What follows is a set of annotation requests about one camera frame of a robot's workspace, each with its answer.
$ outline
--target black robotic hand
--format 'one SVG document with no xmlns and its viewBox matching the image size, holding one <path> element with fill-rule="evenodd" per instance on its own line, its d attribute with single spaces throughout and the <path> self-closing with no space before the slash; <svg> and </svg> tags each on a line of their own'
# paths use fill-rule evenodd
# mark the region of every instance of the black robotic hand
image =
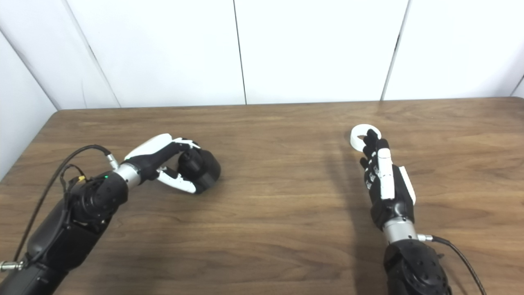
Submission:
<svg viewBox="0 0 524 295">
<path fill-rule="evenodd" d="M 367 158 L 361 158 L 360 164 L 365 170 L 364 182 L 373 204 L 373 222 L 380 230 L 395 217 L 407 218 L 414 223 L 415 196 L 406 170 L 392 163 L 387 140 L 379 139 L 372 129 L 367 131 L 364 143 L 363 152 Z"/>
<path fill-rule="evenodd" d="M 364 182 L 372 201 L 371 217 L 386 235 L 384 269 L 389 295 L 451 295 L 435 250 L 414 229 L 415 195 L 404 167 L 393 165 L 385 139 L 369 129 L 363 139 Z"/>
</svg>

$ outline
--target cable connector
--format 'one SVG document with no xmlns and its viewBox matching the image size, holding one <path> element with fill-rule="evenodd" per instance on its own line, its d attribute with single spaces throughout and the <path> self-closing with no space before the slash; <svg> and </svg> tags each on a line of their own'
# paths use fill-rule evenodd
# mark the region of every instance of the cable connector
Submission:
<svg viewBox="0 0 524 295">
<path fill-rule="evenodd" d="M 432 235 L 417 234 L 417 239 L 419 241 L 421 241 L 421 242 L 425 242 L 425 241 L 432 242 L 433 241 L 433 236 Z"/>
<path fill-rule="evenodd" d="M 9 261 L 2 261 L 0 262 L 0 272 L 8 271 L 8 270 L 22 270 L 24 267 L 24 262 L 9 262 Z"/>
<path fill-rule="evenodd" d="M 118 167 L 120 167 L 118 161 L 115 159 L 115 156 L 113 156 L 113 154 L 107 155 L 106 158 L 109 160 L 109 165 L 111 165 L 111 168 L 113 168 L 113 170 L 116 170 L 118 169 Z"/>
</svg>

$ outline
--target wooden table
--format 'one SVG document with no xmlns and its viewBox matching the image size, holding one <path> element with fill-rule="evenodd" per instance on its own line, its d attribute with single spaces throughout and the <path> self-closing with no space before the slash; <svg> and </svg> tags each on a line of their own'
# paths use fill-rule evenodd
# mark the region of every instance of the wooden table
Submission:
<svg viewBox="0 0 524 295">
<path fill-rule="evenodd" d="M 57 294 L 386 294 L 382 233 L 345 136 L 378 127 L 417 192 L 418 232 L 445 237 L 489 294 L 524 290 L 524 100 L 518 98 L 67 110 L 0 184 L 0 257 L 11 259 L 45 183 L 91 143 L 122 157 L 150 137 L 194 139 L 222 166 L 194 196 L 147 182 Z M 108 170 L 99 152 L 73 163 Z M 56 184 L 37 224 L 61 197 Z M 454 294 L 479 294 L 458 257 Z"/>
</svg>

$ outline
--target metal connector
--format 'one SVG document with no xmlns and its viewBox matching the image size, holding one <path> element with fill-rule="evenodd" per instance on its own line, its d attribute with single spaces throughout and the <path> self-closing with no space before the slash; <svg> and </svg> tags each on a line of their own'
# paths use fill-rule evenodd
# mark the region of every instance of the metal connector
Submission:
<svg viewBox="0 0 524 295">
<path fill-rule="evenodd" d="M 425 241 L 431 242 L 431 241 L 433 241 L 433 236 L 432 236 L 432 235 L 423 235 L 423 234 L 418 234 L 418 235 L 417 235 L 417 238 L 418 238 L 419 241 L 421 241 L 421 242 L 425 242 Z"/>
<path fill-rule="evenodd" d="M 9 261 L 2 261 L 0 262 L 0 272 L 8 271 L 8 270 L 22 270 L 24 267 L 24 262 L 9 262 Z"/>
<path fill-rule="evenodd" d="M 120 167 L 120 165 L 118 164 L 118 161 L 115 159 L 115 156 L 113 156 L 113 154 L 109 154 L 106 157 L 109 160 L 109 165 L 111 165 L 113 170 L 116 170 L 118 169 L 118 167 Z"/>
<path fill-rule="evenodd" d="M 383 232 L 389 244 L 393 244 L 399 240 L 416 239 L 417 232 L 413 227 L 413 223 L 406 218 L 395 217 L 384 223 Z"/>
</svg>

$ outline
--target white fingertip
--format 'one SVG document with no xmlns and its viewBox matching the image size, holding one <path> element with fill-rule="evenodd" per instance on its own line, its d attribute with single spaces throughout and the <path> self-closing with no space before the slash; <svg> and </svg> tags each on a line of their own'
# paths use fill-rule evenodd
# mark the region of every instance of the white fingertip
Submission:
<svg viewBox="0 0 524 295">
<path fill-rule="evenodd" d="M 354 149 L 356 149 L 359 152 L 364 150 L 364 147 L 366 146 L 366 144 L 364 143 L 364 141 L 362 139 L 360 139 L 358 137 L 359 136 L 366 136 L 367 135 L 367 131 L 369 129 L 372 129 L 373 131 L 375 131 L 375 133 L 377 133 L 378 139 L 380 139 L 382 137 L 382 135 L 380 133 L 380 130 L 378 130 L 373 125 L 359 124 L 359 125 L 353 127 L 353 129 L 351 129 L 350 144 L 351 144 L 351 146 Z"/>
<path fill-rule="evenodd" d="M 393 178 L 393 162 L 389 149 L 378 150 L 378 178 L 380 178 L 380 198 L 395 198 L 395 180 Z"/>
<path fill-rule="evenodd" d="M 173 139 L 173 142 L 188 144 L 192 148 L 200 149 L 200 147 L 196 145 L 192 140 L 182 139 L 182 137 Z"/>
<path fill-rule="evenodd" d="M 415 196 L 415 190 L 413 189 L 413 185 L 411 184 L 411 180 L 409 179 L 408 172 L 406 171 L 406 168 L 404 166 L 398 167 L 400 170 L 400 174 L 402 174 L 402 178 L 404 178 L 404 183 L 406 184 L 406 187 L 408 188 L 408 193 L 411 199 L 413 200 L 413 205 L 415 205 L 415 202 L 417 201 L 417 197 Z"/>
<path fill-rule="evenodd" d="M 197 188 L 195 187 L 195 185 L 190 181 L 184 180 L 182 175 L 178 174 L 177 178 L 173 178 L 167 175 L 167 173 L 164 172 L 163 170 L 159 169 L 157 171 L 159 173 L 157 179 L 160 182 L 163 182 L 171 187 L 180 189 L 181 191 L 185 191 L 191 194 L 194 194 L 197 191 Z"/>
</svg>

